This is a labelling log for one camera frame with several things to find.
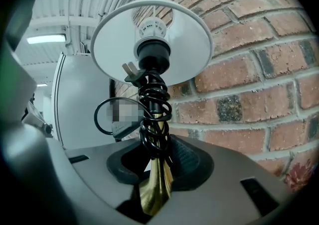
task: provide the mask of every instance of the brick wall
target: brick wall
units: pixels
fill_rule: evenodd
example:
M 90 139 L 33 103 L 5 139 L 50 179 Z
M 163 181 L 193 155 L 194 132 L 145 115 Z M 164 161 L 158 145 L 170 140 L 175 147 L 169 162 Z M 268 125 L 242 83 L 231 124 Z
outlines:
M 203 18 L 215 49 L 202 73 L 169 87 L 170 132 L 245 153 L 300 189 L 319 150 L 319 43 L 301 4 L 173 1 Z M 169 10 L 157 13 L 169 22 Z M 116 83 L 117 96 L 136 92 Z

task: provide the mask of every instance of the white ceiling beam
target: white ceiling beam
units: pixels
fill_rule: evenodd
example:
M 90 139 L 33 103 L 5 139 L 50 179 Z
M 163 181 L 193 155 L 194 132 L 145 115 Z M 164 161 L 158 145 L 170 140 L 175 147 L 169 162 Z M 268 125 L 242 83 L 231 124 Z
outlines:
M 81 17 L 81 16 L 69 16 L 70 25 L 75 26 L 86 26 L 86 27 L 96 27 L 98 25 L 98 19 L 91 17 Z M 30 22 L 29 27 L 39 28 L 39 27 L 49 27 L 49 26 L 59 26 L 68 25 L 67 16 L 54 16 L 54 17 L 44 17 L 40 19 L 33 19 Z
M 23 68 L 27 72 L 34 72 L 34 71 L 50 71 L 55 70 L 57 62 L 51 62 L 51 63 L 38 63 L 38 64 L 32 64 L 32 65 L 23 65 Z

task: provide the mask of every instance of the ceiling light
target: ceiling light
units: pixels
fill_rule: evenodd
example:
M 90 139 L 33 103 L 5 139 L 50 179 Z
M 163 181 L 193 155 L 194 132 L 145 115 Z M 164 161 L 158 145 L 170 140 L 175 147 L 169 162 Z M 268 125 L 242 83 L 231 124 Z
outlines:
M 65 34 L 34 36 L 26 39 L 29 44 L 49 43 L 49 42 L 65 42 Z

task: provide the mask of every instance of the white lamp shade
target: white lamp shade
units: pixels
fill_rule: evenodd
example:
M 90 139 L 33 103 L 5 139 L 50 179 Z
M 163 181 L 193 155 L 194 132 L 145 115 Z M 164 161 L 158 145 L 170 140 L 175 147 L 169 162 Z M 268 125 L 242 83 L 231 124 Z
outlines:
M 170 86 L 198 75 L 209 63 L 213 53 L 213 41 L 204 21 L 192 11 L 170 0 L 136 0 L 110 13 L 96 28 L 91 53 L 96 65 L 109 77 L 125 82 L 124 63 L 133 62 L 136 43 L 141 39 L 133 22 L 133 13 L 142 6 L 172 8 L 173 20 L 164 39 L 171 52 L 170 67 L 161 75 Z

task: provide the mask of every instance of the plug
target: plug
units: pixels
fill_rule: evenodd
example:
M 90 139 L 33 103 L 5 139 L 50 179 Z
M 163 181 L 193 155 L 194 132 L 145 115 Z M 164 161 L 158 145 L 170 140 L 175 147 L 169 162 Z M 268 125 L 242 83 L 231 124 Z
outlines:
M 128 76 L 124 79 L 125 82 L 132 83 L 138 88 L 148 83 L 147 79 L 145 78 L 146 70 L 137 70 L 133 62 L 130 62 L 128 65 L 124 63 L 122 67 L 128 74 Z
M 138 129 L 144 117 L 139 116 L 138 121 L 114 121 L 112 123 L 112 133 L 115 139 L 122 139 Z

